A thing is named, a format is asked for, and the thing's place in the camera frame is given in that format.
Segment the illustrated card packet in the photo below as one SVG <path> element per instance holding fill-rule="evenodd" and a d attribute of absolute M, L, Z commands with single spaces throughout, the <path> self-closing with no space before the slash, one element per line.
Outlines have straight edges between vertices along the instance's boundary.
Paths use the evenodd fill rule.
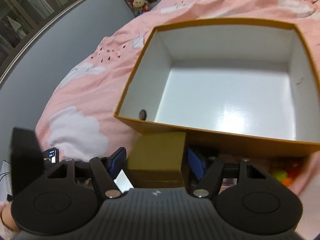
<path fill-rule="evenodd" d="M 223 188 L 223 189 L 227 189 L 227 188 L 229 188 L 229 187 L 231 187 L 231 186 L 234 186 L 234 185 L 236 185 L 237 184 L 237 179 L 236 178 L 224 178 L 223 180 L 222 180 L 222 185 L 221 185 L 221 187 Z"/>

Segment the small gold box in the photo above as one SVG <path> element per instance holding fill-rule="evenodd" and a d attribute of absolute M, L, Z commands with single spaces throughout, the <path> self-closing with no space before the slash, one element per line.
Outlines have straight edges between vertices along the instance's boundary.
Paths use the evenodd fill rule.
<path fill-rule="evenodd" d="M 135 188 L 184 187 L 188 178 L 183 163 L 185 132 L 141 136 L 127 158 L 124 172 Z"/>

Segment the white rectangular box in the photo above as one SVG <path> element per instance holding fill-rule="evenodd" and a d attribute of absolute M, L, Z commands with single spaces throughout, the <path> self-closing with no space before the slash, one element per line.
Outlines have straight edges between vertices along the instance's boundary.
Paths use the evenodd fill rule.
<path fill-rule="evenodd" d="M 130 189 L 134 188 L 133 185 L 131 184 L 131 181 L 126 176 L 123 170 L 119 172 L 116 179 L 114 180 L 114 183 L 116 184 L 116 186 L 118 187 L 121 193 L 125 193 Z"/>

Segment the smartphone with lit screen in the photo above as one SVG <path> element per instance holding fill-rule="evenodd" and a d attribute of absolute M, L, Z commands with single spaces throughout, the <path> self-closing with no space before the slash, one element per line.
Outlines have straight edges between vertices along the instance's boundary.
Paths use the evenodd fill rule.
<path fill-rule="evenodd" d="M 56 147 L 52 147 L 50 149 L 45 150 L 42 153 L 44 162 L 47 163 L 58 163 L 59 162 L 59 149 Z"/>

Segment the orange crochet fruit toy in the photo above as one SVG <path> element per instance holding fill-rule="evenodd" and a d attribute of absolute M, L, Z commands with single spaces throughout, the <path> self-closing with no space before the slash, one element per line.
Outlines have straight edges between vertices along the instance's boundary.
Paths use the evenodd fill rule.
<path fill-rule="evenodd" d="M 289 187 L 300 175 L 303 165 L 297 161 L 273 164 L 271 175 L 282 185 Z"/>

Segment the pink cloud-print duvet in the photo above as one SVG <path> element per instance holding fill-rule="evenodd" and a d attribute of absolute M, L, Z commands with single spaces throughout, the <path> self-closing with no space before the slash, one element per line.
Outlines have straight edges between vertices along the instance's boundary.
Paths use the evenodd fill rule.
<path fill-rule="evenodd" d="M 258 18 L 297 25 L 311 50 L 319 77 L 319 0 L 161 0 L 152 11 L 105 37 L 95 52 L 58 84 L 36 126 L 41 146 L 56 147 L 63 158 L 82 161 L 109 156 L 119 147 L 126 148 L 129 155 L 137 140 L 151 133 L 137 132 L 114 114 L 152 29 L 212 18 Z M 288 187 L 304 206 L 297 232 L 306 239 L 319 234 L 319 150 L 306 156 L 284 157 L 228 154 L 210 145 L 193 144 L 186 133 L 183 163 L 192 180 L 196 177 L 188 165 L 188 150 L 201 158 L 219 155 L 231 162 L 251 158 L 268 171 L 276 163 L 301 163 L 300 175 Z"/>

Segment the large orange cardboard box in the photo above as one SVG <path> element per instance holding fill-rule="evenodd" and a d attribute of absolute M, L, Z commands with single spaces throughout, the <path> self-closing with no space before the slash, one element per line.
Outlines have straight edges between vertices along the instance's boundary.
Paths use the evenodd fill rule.
<path fill-rule="evenodd" d="M 152 29 L 114 116 L 244 156 L 319 150 L 319 77 L 293 23 L 212 18 Z"/>

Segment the dark framed window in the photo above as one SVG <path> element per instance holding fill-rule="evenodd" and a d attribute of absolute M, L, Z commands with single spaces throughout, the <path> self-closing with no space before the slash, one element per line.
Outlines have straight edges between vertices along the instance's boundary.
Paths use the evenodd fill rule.
<path fill-rule="evenodd" d="M 84 0 L 1 0 L 1 81 L 54 20 Z"/>

